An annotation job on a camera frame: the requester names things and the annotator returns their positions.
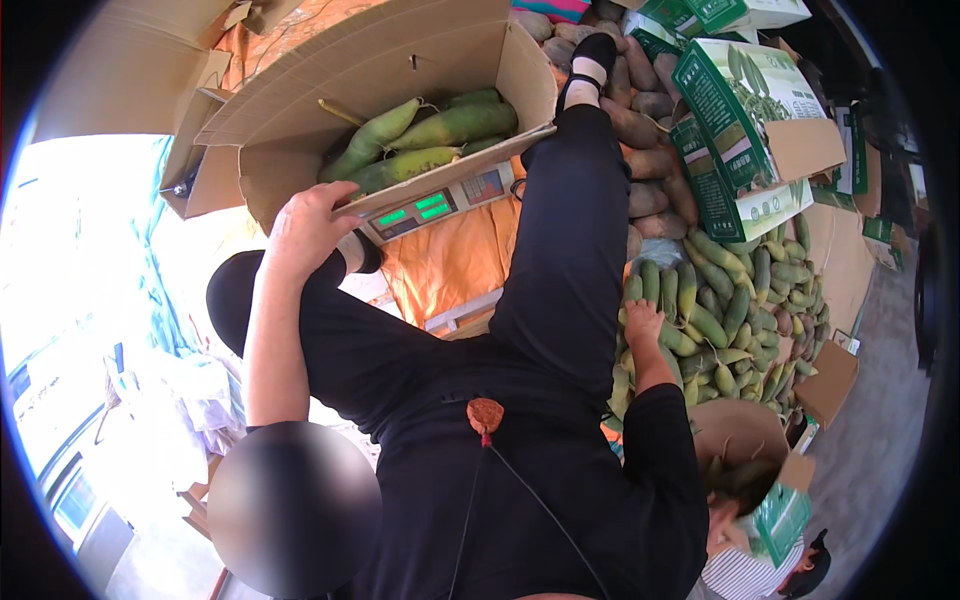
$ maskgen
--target black shoe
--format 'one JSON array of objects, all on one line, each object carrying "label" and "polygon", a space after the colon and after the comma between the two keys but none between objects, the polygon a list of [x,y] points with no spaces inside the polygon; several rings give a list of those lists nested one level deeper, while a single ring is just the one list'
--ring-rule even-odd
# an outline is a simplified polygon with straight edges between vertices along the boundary
[{"label": "black shoe", "polygon": [[357,269],[356,272],[364,274],[376,273],[380,270],[380,267],[383,266],[383,251],[360,229],[354,229],[353,233],[356,234],[361,246],[363,246],[363,264],[360,265],[360,268]]},{"label": "black shoe", "polygon": [[586,57],[588,59],[595,60],[604,68],[605,71],[607,71],[607,81],[609,81],[610,73],[613,71],[613,62],[616,60],[616,43],[614,43],[613,38],[607,34],[596,33],[584,37],[583,41],[577,44],[577,47],[573,50],[573,56],[570,57],[570,76],[566,79],[564,88],[560,90],[560,94],[557,96],[557,110],[554,114],[554,118],[559,117],[560,113],[564,111],[564,104],[566,104],[566,91],[570,88],[570,82],[576,80],[590,82],[594,87],[597,88],[597,91],[600,92],[600,95],[603,95],[603,86],[600,85],[600,82],[596,81],[589,75],[573,73],[572,64],[573,60],[577,57]]}]

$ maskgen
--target woman's right foot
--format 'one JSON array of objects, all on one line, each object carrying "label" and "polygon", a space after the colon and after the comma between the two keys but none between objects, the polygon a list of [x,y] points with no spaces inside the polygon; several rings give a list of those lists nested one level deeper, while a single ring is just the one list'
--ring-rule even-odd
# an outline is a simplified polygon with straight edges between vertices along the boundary
[{"label": "woman's right foot", "polygon": [[573,51],[570,77],[557,98],[557,113],[567,108],[587,104],[600,106],[600,95],[616,60],[616,44],[604,33],[584,38]]}]

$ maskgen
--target black shirt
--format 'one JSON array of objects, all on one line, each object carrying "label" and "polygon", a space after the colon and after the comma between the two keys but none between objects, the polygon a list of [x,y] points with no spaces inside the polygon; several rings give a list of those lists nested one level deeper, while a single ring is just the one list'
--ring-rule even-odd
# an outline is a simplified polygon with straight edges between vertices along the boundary
[{"label": "black shirt", "polygon": [[[707,559],[708,511],[683,394],[647,390],[624,418],[624,464],[595,420],[506,412],[493,444],[538,492],[613,598],[683,599]],[[455,598],[545,592],[602,598],[569,540],[500,460],[460,404],[391,439],[377,466],[380,543],[342,599],[449,594],[477,460],[482,461]]]}]

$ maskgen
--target digital scale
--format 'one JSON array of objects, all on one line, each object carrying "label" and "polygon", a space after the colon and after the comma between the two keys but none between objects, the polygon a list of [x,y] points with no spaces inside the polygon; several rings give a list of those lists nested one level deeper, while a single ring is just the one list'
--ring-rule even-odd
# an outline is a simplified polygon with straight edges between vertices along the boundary
[{"label": "digital scale", "polygon": [[498,162],[486,173],[451,183],[413,201],[380,209],[368,217],[360,229],[374,244],[383,246],[411,231],[509,196],[513,183],[514,169],[510,161]]}]

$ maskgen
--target person in striped shirt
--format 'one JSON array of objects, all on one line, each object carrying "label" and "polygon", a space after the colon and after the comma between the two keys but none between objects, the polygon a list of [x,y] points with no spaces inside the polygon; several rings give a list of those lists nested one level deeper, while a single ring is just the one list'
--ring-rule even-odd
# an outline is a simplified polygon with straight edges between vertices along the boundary
[{"label": "person in striped shirt", "polygon": [[820,585],[830,568],[830,553],[824,545],[826,529],[807,548],[800,536],[783,563],[774,568],[735,545],[738,535],[732,528],[736,512],[735,502],[711,502],[708,560],[687,600],[706,599],[704,588],[724,600],[801,598]]}]

